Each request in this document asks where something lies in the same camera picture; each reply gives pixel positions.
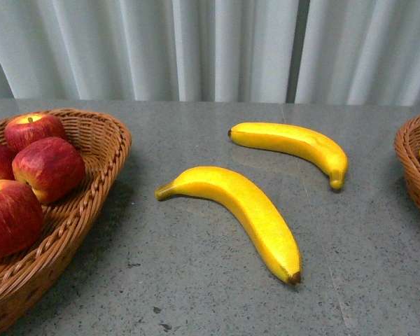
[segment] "curtain fold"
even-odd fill
[[[300,1],[0,0],[0,97],[420,105],[420,0]]]

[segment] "banana stem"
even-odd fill
[[[339,170],[332,171],[330,174],[330,186],[333,189],[340,189],[344,184],[344,175]]]
[[[165,198],[171,197],[175,194],[173,182],[168,182],[167,184],[161,185],[155,190],[155,198],[161,201]]]

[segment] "table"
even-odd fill
[[[0,99],[0,119],[62,107],[119,118],[133,145],[71,264],[4,335],[420,335],[420,211],[393,151],[420,108]],[[243,121],[336,140],[350,160],[342,191],[310,162],[231,142]],[[270,273],[223,206],[155,199],[197,165],[265,191],[299,244],[298,289]]]

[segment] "fruit basket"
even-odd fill
[[[59,201],[43,206],[42,233],[28,249],[0,259],[0,333],[51,287],[81,245],[129,153],[132,138],[118,119],[105,113],[63,108],[56,115],[86,166],[81,184]],[[12,118],[0,120],[0,142]]]
[[[420,209],[420,115],[401,125],[394,148],[405,170],[409,195]]]

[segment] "banana tip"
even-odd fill
[[[300,272],[296,272],[294,273],[289,279],[288,279],[288,283],[296,286],[298,284],[302,283],[302,277],[300,275]]]

